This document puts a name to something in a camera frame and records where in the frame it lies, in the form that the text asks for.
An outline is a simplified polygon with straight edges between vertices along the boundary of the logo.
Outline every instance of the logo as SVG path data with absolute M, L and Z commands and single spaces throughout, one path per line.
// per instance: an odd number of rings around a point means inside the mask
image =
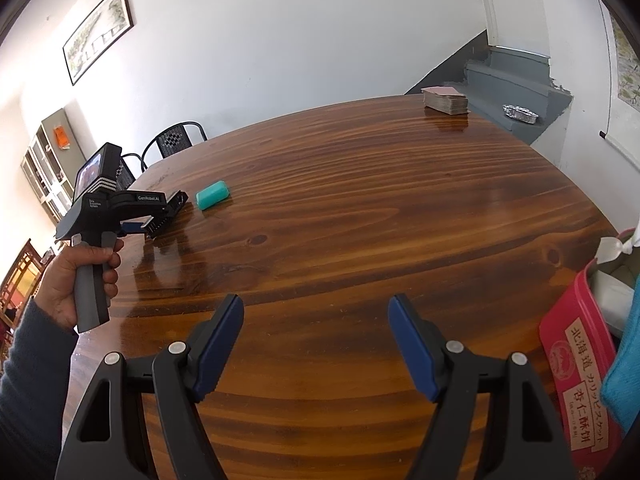
M 567 341 L 553 343 L 549 352 L 549 365 L 556 379 L 565 381 L 575 372 L 574 353 Z
M 578 473 L 578 480 L 596 480 L 596 471 L 593 467 L 585 466 Z

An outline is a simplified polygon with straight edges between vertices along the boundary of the deck of cards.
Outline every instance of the deck of cards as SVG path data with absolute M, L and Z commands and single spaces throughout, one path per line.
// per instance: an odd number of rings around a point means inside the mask
M 449 115 L 466 114 L 468 100 L 453 86 L 430 86 L 422 89 L 424 105 Z

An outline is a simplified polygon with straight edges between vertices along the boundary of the blue cloth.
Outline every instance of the blue cloth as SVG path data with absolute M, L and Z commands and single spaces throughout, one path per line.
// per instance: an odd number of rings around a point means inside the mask
M 640 410 L 640 276 L 625 331 L 601 390 L 602 402 L 625 434 Z

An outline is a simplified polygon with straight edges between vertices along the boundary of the gripper handle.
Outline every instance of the gripper handle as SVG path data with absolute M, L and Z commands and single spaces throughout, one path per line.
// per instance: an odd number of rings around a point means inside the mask
M 73 245 L 91 245 L 94 247 L 114 248 L 116 233 L 83 233 L 72 241 Z M 111 304 L 104 292 L 104 280 L 102 273 L 109 269 L 108 264 L 87 265 L 76 270 L 76 282 L 74 284 L 74 301 L 76 314 L 78 314 L 78 333 L 86 332 L 109 320 L 108 308 Z

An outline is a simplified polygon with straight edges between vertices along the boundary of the gray grip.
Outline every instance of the gray grip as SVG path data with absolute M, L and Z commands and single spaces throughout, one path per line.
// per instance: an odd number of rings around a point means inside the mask
M 101 237 L 102 247 L 115 246 L 116 233 L 103 232 Z M 75 245 L 88 245 L 81 240 Z M 74 302 L 76 314 L 78 314 L 78 333 L 86 332 L 109 320 L 108 307 L 110 300 L 104 292 L 102 273 L 108 269 L 104 265 L 87 265 L 76 269 L 76 282 L 74 283 Z

